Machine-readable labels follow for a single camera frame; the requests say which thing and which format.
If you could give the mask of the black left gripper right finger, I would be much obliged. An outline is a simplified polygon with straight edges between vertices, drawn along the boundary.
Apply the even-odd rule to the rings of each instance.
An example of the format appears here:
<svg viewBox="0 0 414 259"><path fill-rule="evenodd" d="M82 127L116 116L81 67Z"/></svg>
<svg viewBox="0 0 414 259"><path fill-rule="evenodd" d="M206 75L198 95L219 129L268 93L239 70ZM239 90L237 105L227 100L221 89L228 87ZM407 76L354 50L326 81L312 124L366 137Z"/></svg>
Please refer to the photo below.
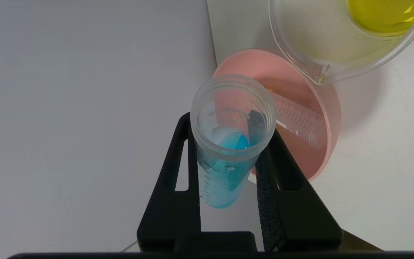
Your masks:
<svg viewBox="0 0 414 259"><path fill-rule="evenodd" d="M260 154L255 171L264 251L336 251L340 247L342 229L278 131Z"/></svg>

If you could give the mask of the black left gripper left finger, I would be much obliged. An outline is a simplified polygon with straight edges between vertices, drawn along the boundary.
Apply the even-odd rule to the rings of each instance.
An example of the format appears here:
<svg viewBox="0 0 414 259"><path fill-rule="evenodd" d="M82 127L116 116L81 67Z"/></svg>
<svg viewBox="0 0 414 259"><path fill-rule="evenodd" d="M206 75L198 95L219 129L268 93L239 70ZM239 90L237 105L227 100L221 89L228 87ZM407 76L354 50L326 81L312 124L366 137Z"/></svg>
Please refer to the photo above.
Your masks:
<svg viewBox="0 0 414 259"><path fill-rule="evenodd" d="M176 191L184 143L188 144L188 189ZM255 253L254 234L202 232L198 183L197 148L190 114L183 115L137 230L142 252Z"/></svg>

